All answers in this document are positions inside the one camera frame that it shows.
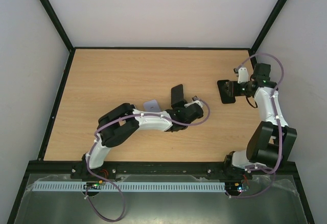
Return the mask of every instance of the white robotic arm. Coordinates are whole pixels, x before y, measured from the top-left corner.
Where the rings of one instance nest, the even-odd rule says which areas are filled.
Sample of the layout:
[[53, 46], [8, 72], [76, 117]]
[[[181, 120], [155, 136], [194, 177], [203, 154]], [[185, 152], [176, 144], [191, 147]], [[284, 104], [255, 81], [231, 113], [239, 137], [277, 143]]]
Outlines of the white robotic arm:
[[194, 97], [183, 99], [182, 85], [172, 88], [172, 109], [160, 112], [140, 111], [124, 103], [99, 119], [98, 134], [92, 149], [85, 154], [90, 169], [99, 168], [112, 147], [122, 144], [138, 130], [179, 131], [203, 117], [203, 103]]
[[275, 90], [276, 83], [270, 81], [269, 77], [270, 65], [264, 63], [256, 64], [250, 80], [248, 80], [249, 74], [245, 67], [239, 68], [237, 71], [235, 70], [235, 73], [238, 76], [237, 81], [218, 81], [218, 86], [219, 82], [224, 82], [224, 87], [219, 87], [222, 101], [223, 95], [226, 94], [229, 98], [233, 98], [230, 103], [235, 102], [235, 96], [254, 97], [262, 121], [250, 139], [247, 149], [229, 154], [231, 156], [231, 165], [240, 169], [246, 169], [250, 165], [273, 167], [276, 164], [279, 140], [276, 118], [279, 118], [283, 131], [282, 160], [283, 162], [286, 161], [297, 133], [295, 129], [288, 127], [288, 123], [282, 114], [278, 102], [278, 90]]

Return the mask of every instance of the wooden tabletop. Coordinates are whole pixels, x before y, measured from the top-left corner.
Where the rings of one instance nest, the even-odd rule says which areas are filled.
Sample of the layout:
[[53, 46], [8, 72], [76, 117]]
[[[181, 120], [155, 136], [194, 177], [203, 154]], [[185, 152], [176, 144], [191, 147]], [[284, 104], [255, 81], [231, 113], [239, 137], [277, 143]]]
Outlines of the wooden tabletop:
[[[196, 95], [210, 105], [209, 120], [173, 133], [137, 131], [106, 160], [224, 160], [246, 148], [260, 122], [244, 97], [224, 105], [217, 88], [217, 80], [237, 79], [233, 68], [248, 56], [241, 50], [76, 50], [44, 160], [80, 160], [93, 144], [99, 117], [122, 103], [144, 110], [152, 99], [168, 109], [170, 90], [178, 84], [187, 101]], [[246, 67], [251, 73], [250, 62]]]

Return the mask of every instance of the black frame edge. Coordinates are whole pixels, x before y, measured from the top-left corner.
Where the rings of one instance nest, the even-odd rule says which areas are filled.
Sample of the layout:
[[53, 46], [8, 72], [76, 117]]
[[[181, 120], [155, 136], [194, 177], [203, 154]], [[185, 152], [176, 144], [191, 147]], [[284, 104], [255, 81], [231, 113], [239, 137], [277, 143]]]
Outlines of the black frame edge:
[[[255, 52], [253, 52], [251, 49], [249, 49], [248, 53], [249, 53], [249, 57], [255, 54]], [[250, 58], [250, 61], [251, 61], [252, 68], [254, 69], [254, 66], [258, 63], [256, 57]]]
[[250, 48], [199, 48], [199, 47], [75, 47], [75, 49], [124, 49], [124, 50], [247, 50]]
[[73, 47], [70, 39], [68, 38], [58, 16], [56, 15], [55, 10], [51, 6], [50, 1], [49, 0], [40, 0], [40, 2], [42, 3], [46, 13], [48, 14], [49, 18], [51, 19], [53, 25], [55, 26], [58, 34], [60, 35], [63, 43], [66, 45], [68, 51], [72, 51], [74, 47]]
[[302, 207], [303, 207], [303, 210], [305, 212], [305, 216], [307, 218], [308, 224], [314, 224], [315, 221], [313, 219], [313, 215], [312, 215], [312, 212], [310, 210], [310, 206], [309, 206], [307, 196], [306, 196], [305, 190], [303, 188], [301, 179], [299, 178], [299, 179], [294, 180], [294, 181], [295, 181], [295, 186], [296, 186], [297, 192], [298, 192], [298, 194], [300, 196], [300, 200], [301, 200]]
[[274, 24], [276, 18], [278, 17], [279, 13], [281, 12], [282, 8], [284, 7], [287, 0], [278, 0], [275, 4], [274, 8], [272, 9], [267, 21], [265, 22], [264, 26], [262, 27], [258, 37], [256, 38], [251, 51], [257, 52], [261, 43], [265, 39], [266, 35], [268, 34], [271, 26]]
[[15, 223], [15, 220], [16, 220], [16, 217], [18, 214], [18, 210], [19, 210], [19, 206], [20, 206], [22, 197], [25, 193], [25, 188], [26, 188], [27, 182], [28, 182], [28, 177], [24, 176], [24, 178], [22, 179], [22, 181], [20, 183], [19, 190], [17, 192], [16, 199], [15, 199], [14, 205], [11, 209], [7, 224]]
[[65, 70], [63, 72], [61, 82], [60, 82], [60, 85], [59, 85], [59, 89], [58, 89], [58, 92], [57, 92], [57, 95], [56, 95], [55, 103], [53, 105], [51, 115], [50, 115], [50, 118], [49, 118], [49, 122], [48, 122], [48, 125], [47, 125], [46, 130], [45, 130], [45, 134], [44, 134], [44, 137], [43, 137], [41, 148], [40, 148], [40, 151], [39, 151], [39, 154], [38, 154], [38, 160], [39, 161], [44, 159], [46, 148], [48, 146], [50, 135], [51, 135], [51, 132], [52, 132], [52, 128], [53, 128], [53, 125], [55, 123], [55, 118], [56, 118], [56, 115], [57, 115], [57, 112], [58, 112], [58, 109], [59, 109], [62, 94], [63, 94], [63, 91], [65, 89], [67, 78], [68, 78], [68, 75], [69, 75], [69, 71], [70, 71], [71, 66], [72, 66], [74, 54], [75, 54], [75, 49], [73, 48], [73, 50], [69, 53], [67, 63], [66, 63], [66, 66], [65, 66]]

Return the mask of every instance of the red wire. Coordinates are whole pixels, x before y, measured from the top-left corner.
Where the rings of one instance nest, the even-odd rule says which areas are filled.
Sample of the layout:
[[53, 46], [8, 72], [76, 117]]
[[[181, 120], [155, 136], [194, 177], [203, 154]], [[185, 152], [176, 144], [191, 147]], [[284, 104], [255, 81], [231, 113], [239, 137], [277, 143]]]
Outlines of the red wire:
[[245, 175], [243, 175], [244, 176], [244, 181], [246, 182], [246, 184], [248, 185], [248, 186], [250, 186], [250, 183], [249, 183], [249, 181], [247, 180], [247, 177], [245, 176]]
[[103, 172], [103, 173], [104, 173], [104, 176], [105, 176], [105, 178], [108, 178], [108, 176], [109, 176], [109, 173], [108, 173], [108, 171], [107, 171], [107, 170], [103, 169], [103, 170], [100, 170], [100, 172]]

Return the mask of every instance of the purple cable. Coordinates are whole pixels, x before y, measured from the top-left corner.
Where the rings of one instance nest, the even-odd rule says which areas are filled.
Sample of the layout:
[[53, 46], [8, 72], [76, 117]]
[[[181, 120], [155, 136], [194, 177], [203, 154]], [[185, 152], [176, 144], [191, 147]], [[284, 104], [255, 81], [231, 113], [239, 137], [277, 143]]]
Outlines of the purple cable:
[[[262, 168], [262, 167], [258, 167], [258, 169], [252, 169], [253, 171], [256, 171], [256, 170], [262, 170], [263, 172], [268, 172], [268, 171], [266, 171], [266, 169], [270, 169], [270, 170], [272, 170], [272, 168]], [[275, 182], [275, 179], [276, 179], [276, 174], [275, 174], [275, 172], [274, 173], [272, 173], [274, 176], [273, 176], [273, 179], [271, 180], [271, 183], [268, 185], [268, 187], [266, 187], [264, 190], [262, 190], [261, 192], [258, 192], [258, 193], [256, 193], [256, 194], [253, 194], [253, 195], [250, 195], [250, 196], [231, 196], [228, 192], [226, 192], [226, 195], [229, 197], [229, 198], [235, 198], [235, 199], [240, 199], [240, 198], [242, 198], [242, 199], [244, 199], [244, 198], [252, 198], [252, 197], [257, 197], [257, 196], [259, 196], [259, 195], [261, 195], [261, 194], [263, 194], [263, 193], [265, 193], [266, 191], [268, 191], [271, 187], [272, 187], [272, 185], [273, 185], [273, 183]]]
[[[91, 153], [92, 153], [92, 151], [94, 150], [95, 146], [96, 146], [96, 143], [93, 144], [93, 146], [92, 146], [92, 148], [91, 148], [91, 150], [90, 150], [90, 152], [89, 152], [89, 155], [91, 155]], [[113, 186], [114, 186], [114, 187], [119, 191], [120, 195], [122, 196], [122, 200], [123, 200], [123, 210], [122, 210], [121, 215], [120, 215], [117, 219], [115, 219], [115, 220], [108, 219], [108, 218], [106, 218], [105, 216], [103, 216], [102, 214], [100, 214], [99, 211], [97, 211], [97, 209], [96, 209], [95, 206], [93, 205], [93, 203], [92, 203], [90, 197], [87, 195], [87, 193], [88, 193], [90, 187], [88, 187], [88, 188], [86, 189], [86, 191], [85, 191], [85, 196], [86, 196], [87, 201], [91, 204], [91, 207], [92, 207], [92, 209], [94, 210], [94, 212], [97, 214], [97, 216], [99, 216], [99, 217], [100, 217], [101, 219], [103, 219], [104, 221], [107, 221], [107, 222], [116, 222], [116, 221], [119, 221], [119, 220], [123, 219], [124, 214], [125, 214], [125, 209], [126, 209], [126, 202], [125, 202], [125, 197], [124, 197], [124, 195], [123, 195], [123, 192], [121, 191], [121, 189], [119, 188], [119, 186], [117, 186], [114, 182], [112, 182], [112, 181], [110, 181], [110, 180], [108, 180], [108, 179], [106, 179], [106, 178], [104, 178], [104, 177], [101, 177], [101, 176], [99, 176], [99, 175], [93, 173], [93, 172], [91, 171], [91, 169], [90, 169], [89, 161], [90, 161], [90, 157], [88, 157], [88, 158], [87, 158], [87, 161], [86, 161], [86, 168], [87, 168], [87, 171], [88, 171], [91, 175], [93, 175], [93, 176], [95, 176], [95, 177], [97, 177], [97, 178], [99, 178], [99, 179], [102, 179], [102, 180], [104, 180], [105, 182], [109, 182], [110, 184], [112, 184], [112, 185], [113, 185]]]
[[[281, 63], [281, 61], [279, 59], [277, 59], [275, 56], [271, 55], [271, 54], [267, 54], [267, 53], [256, 53], [251, 55], [250, 57], [248, 57], [246, 60], [244, 60], [237, 68], [236, 71], [239, 70], [239, 68], [241, 68], [249, 59], [255, 57], [255, 56], [268, 56], [270, 58], [273, 58], [274, 60], [277, 61], [277, 63], [279, 64], [279, 66], [281, 67], [281, 78], [279, 80], [279, 82], [277, 83], [277, 85], [275, 86], [275, 88], [272, 90], [271, 92], [271, 103], [272, 103], [272, 108], [274, 110], [274, 113], [276, 116], [278, 116], [278, 112], [277, 112], [277, 107], [276, 107], [276, 103], [275, 103], [275, 97], [274, 97], [274, 93], [277, 90], [278, 86], [281, 84], [283, 78], [284, 78], [284, 67]], [[281, 125], [281, 121], [279, 119], [279, 117], [276, 118], [276, 122], [278, 125], [278, 158], [277, 158], [277, 162], [276, 165], [273, 169], [271, 169], [271, 171], [264, 171], [267, 174], [274, 174], [277, 169], [279, 168], [279, 165], [281, 164], [282, 161], [282, 151], [283, 151], [283, 131], [282, 131], [282, 125]]]
[[[201, 101], [203, 104], [205, 104], [205, 106], [207, 107], [207, 109], [208, 109], [208, 114], [207, 114], [207, 116], [205, 117], [205, 119], [203, 119], [201, 122], [198, 122], [198, 123], [192, 123], [192, 124], [189, 124], [189, 123], [180, 123], [180, 122], [175, 121], [175, 120], [173, 120], [173, 119], [171, 119], [171, 118], [168, 118], [168, 117], [165, 117], [165, 116], [161, 116], [161, 115], [159, 115], [159, 114], [154, 114], [154, 113], [146, 113], [146, 114], [144, 114], [143, 116], [162, 117], [162, 118], [164, 118], [164, 119], [166, 119], [166, 120], [168, 120], [168, 121], [171, 121], [172, 123], [176, 123], [176, 124], [179, 124], [179, 125], [182, 125], [182, 126], [196, 126], [196, 125], [200, 125], [200, 124], [204, 123], [205, 121], [207, 121], [208, 118], [209, 118], [209, 116], [210, 116], [210, 107], [209, 107], [208, 103], [206, 103], [206, 102], [203, 101], [203, 100], [200, 100], [200, 101]], [[109, 123], [107, 123], [107, 124], [101, 126], [100, 128], [98, 128], [98, 129], [95, 131], [94, 135], [95, 135], [95, 137], [97, 138], [97, 140], [99, 140], [100, 138], [99, 138], [99, 136], [98, 136], [98, 133], [99, 133], [101, 130], [103, 130], [103, 129], [105, 129], [105, 128], [107, 128], [107, 127], [109, 127], [109, 126], [111, 126], [111, 125], [113, 125], [113, 124], [115, 124], [115, 123], [117, 123], [117, 122], [119, 122], [119, 121], [126, 120], [126, 119], [129, 119], [129, 118], [140, 117], [140, 116], [141, 116], [141, 114], [132, 114], [132, 115], [127, 115], [127, 116], [124, 116], [124, 117], [118, 118], [118, 119], [116, 119], [116, 120], [113, 120], [113, 121], [111, 121], [111, 122], [109, 122]], [[95, 177], [97, 177], [97, 178], [99, 178], [99, 179], [102, 179], [102, 180], [104, 180], [104, 181], [106, 181], [106, 182], [109, 182], [110, 184], [112, 184], [112, 185], [113, 185], [113, 186], [114, 186], [114, 187], [119, 191], [120, 195], [122, 196], [122, 200], [123, 200], [123, 210], [122, 210], [122, 213], [121, 213], [121, 215], [120, 215], [117, 219], [115, 219], [115, 220], [108, 219], [108, 218], [106, 218], [105, 216], [103, 216], [102, 214], [100, 214], [100, 213], [97, 211], [97, 209], [96, 209], [95, 206], [93, 205], [91, 199], [90, 199], [89, 196], [87, 195], [87, 193], [88, 193], [90, 187], [88, 187], [88, 188], [86, 189], [86, 191], [85, 191], [85, 196], [86, 196], [86, 199], [88, 200], [88, 202], [91, 204], [91, 207], [92, 207], [92, 209], [94, 210], [94, 212], [95, 212], [95, 213], [96, 213], [96, 214], [97, 214], [101, 219], [103, 219], [104, 221], [107, 221], [107, 222], [116, 222], [116, 221], [121, 220], [121, 219], [123, 218], [124, 214], [125, 214], [125, 209], [126, 209], [125, 198], [124, 198], [123, 192], [121, 191], [121, 189], [119, 188], [119, 186], [117, 186], [114, 182], [112, 182], [112, 181], [110, 181], [110, 180], [108, 180], [108, 179], [106, 179], [106, 178], [103, 178], [103, 177], [101, 177], [101, 176], [99, 176], [99, 175], [97, 175], [97, 174], [95, 174], [95, 173], [93, 173], [93, 172], [91, 171], [90, 166], [89, 166], [89, 160], [90, 160], [90, 156], [91, 156], [91, 154], [92, 154], [92, 152], [93, 152], [93, 150], [94, 150], [96, 144], [97, 144], [97, 143], [94, 143], [94, 144], [93, 144], [93, 146], [92, 146], [92, 148], [90, 149], [90, 152], [89, 152], [89, 157], [88, 157], [87, 160], [86, 160], [86, 168], [87, 168], [87, 171], [88, 171], [91, 175], [93, 175], [93, 176], [95, 176]]]
[[[165, 117], [165, 116], [161, 116], [161, 115], [156, 114], [156, 113], [144, 113], [143, 116], [155, 116], [155, 117], [160, 117], [160, 118], [162, 117], [162, 118], [164, 118], [164, 119], [166, 119], [166, 120], [168, 120], [168, 121], [171, 121], [172, 123], [176, 123], [176, 124], [178, 124], [178, 125], [182, 125], [182, 126], [197, 126], [197, 125], [200, 125], [200, 124], [204, 123], [206, 120], [208, 120], [208, 119], [209, 119], [209, 116], [210, 116], [210, 113], [211, 113], [211, 111], [210, 111], [210, 107], [209, 107], [208, 103], [206, 103], [205, 101], [203, 101], [203, 100], [201, 100], [201, 99], [200, 99], [199, 101], [201, 101], [203, 104], [205, 104], [205, 106], [206, 106], [207, 109], [208, 109], [208, 114], [206, 115], [205, 119], [203, 119], [201, 122], [198, 122], [198, 123], [181, 123], [181, 122], [175, 121], [175, 120], [173, 120], [173, 119], [171, 119], [171, 118], [168, 118], [168, 117]], [[103, 125], [102, 127], [98, 128], [98, 129], [95, 131], [94, 136], [95, 136], [95, 137], [97, 138], [97, 140], [98, 140], [98, 139], [99, 139], [99, 137], [98, 137], [98, 133], [99, 133], [101, 130], [105, 129], [106, 127], [109, 127], [109, 126], [111, 126], [112, 124], [117, 123], [117, 122], [122, 121], [122, 120], [126, 120], [126, 119], [129, 119], [129, 118], [140, 117], [140, 116], [141, 116], [141, 114], [132, 114], [132, 115], [128, 115], [128, 116], [125, 116], [125, 117], [122, 117], [122, 118], [118, 118], [118, 119], [116, 119], [116, 120], [114, 120], [114, 121], [112, 121], [112, 122], [110, 122], [110, 123], [107, 123], [107, 124]]]

